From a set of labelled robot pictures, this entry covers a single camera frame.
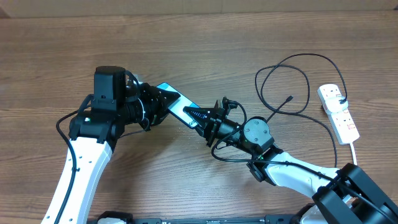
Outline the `Samsung Galaxy smartphone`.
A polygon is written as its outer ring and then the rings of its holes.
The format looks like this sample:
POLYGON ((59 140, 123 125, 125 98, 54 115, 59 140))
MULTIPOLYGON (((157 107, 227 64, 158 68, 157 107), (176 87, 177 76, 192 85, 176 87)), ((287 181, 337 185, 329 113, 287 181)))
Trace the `Samsung Galaxy smartphone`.
POLYGON ((157 88, 160 88, 161 90, 165 91, 176 92, 180 95, 180 97, 169 106, 169 112, 172 115, 174 115, 177 119, 179 119, 183 124, 188 126, 190 129, 194 129, 198 123, 194 121, 189 114, 184 112, 183 109, 186 106, 198 108, 198 105, 195 104, 193 101, 189 100, 181 92, 179 92, 178 90, 176 90, 174 87, 172 87, 166 82, 157 85, 157 88))

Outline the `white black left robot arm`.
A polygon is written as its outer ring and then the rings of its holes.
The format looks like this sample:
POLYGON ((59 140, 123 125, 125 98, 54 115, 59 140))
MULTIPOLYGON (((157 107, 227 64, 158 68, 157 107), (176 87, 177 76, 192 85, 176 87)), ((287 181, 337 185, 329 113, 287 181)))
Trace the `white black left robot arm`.
POLYGON ((101 175, 129 124, 143 131, 160 124, 180 98, 174 91, 141 83, 128 70, 100 66, 94 92, 68 114, 68 146, 63 172, 43 223, 85 223, 101 175))

